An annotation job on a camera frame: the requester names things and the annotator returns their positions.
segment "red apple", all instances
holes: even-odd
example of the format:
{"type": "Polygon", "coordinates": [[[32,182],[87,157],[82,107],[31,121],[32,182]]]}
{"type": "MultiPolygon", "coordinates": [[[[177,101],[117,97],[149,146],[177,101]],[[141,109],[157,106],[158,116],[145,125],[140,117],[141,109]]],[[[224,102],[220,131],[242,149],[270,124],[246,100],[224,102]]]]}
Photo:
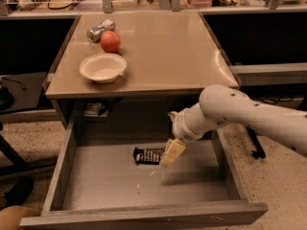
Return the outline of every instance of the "red apple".
{"type": "Polygon", "coordinates": [[[121,37],[114,31],[105,31],[102,33],[100,45],[107,53],[116,53],[121,45],[121,37]]]}

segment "open drawer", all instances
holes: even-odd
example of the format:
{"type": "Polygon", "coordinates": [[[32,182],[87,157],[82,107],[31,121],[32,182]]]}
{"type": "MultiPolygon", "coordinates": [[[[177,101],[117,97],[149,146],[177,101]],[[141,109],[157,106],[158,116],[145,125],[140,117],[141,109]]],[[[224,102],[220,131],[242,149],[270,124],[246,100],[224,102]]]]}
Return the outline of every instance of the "open drawer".
{"type": "Polygon", "coordinates": [[[168,168],[137,165],[133,151],[163,148],[165,100],[126,101],[84,118],[76,101],[41,217],[24,229],[182,229],[250,224],[268,211],[249,203],[223,132],[188,144],[168,168]]]}

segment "floor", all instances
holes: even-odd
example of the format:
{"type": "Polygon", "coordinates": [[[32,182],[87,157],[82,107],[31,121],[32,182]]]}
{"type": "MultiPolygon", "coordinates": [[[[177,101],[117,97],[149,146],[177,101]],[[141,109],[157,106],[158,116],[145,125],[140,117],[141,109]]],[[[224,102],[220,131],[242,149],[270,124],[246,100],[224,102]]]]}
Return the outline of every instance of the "floor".
{"type": "MultiPolygon", "coordinates": [[[[30,161],[57,155],[64,129],[59,121],[21,120],[19,123],[4,124],[1,134],[26,160],[30,161]]],[[[250,156],[253,145],[243,126],[229,125],[224,128],[224,134],[248,199],[250,202],[266,203],[269,211],[249,226],[210,229],[306,229],[307,159],[261,136],[259,139],[267,158],[255,160],[250,156]]],[[[3,156],[0,158],[0,166],[6,165],[6,159],[3,156]]],[[[34,174],[33,178],[35,187],[24,205],[41,211],[52,172],[34,174]]],[[[6,192],[16,180],[16,177],[1,179],[0,195],[6,192]]]]}

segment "silver can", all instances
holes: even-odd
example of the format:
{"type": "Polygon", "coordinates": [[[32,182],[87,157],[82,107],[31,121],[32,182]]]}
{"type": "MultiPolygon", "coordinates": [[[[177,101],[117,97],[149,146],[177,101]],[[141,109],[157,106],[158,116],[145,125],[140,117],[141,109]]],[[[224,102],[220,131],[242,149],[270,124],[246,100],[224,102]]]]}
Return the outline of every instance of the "silver can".
{"type": "Polygon", "coordinates": [[[106,19],[98,27],[87,30],[86,36],[90,42],[98,42],[104,31],[113,31],[114,29],[115,23],[110,19],[106,19]]]}

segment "bowl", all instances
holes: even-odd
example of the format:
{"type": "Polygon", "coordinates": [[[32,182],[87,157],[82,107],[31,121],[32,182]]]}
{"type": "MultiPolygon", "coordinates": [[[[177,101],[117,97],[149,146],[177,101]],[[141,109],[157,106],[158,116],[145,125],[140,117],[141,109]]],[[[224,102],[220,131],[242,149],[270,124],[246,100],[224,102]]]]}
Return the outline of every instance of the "bowl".
{"type": "Polygon", "coordinates": [[[86,58],[80,65],[80,73],[98,83],[115,81],[127,68],[126,60],[116,54],[98,54],[86,58]]]}

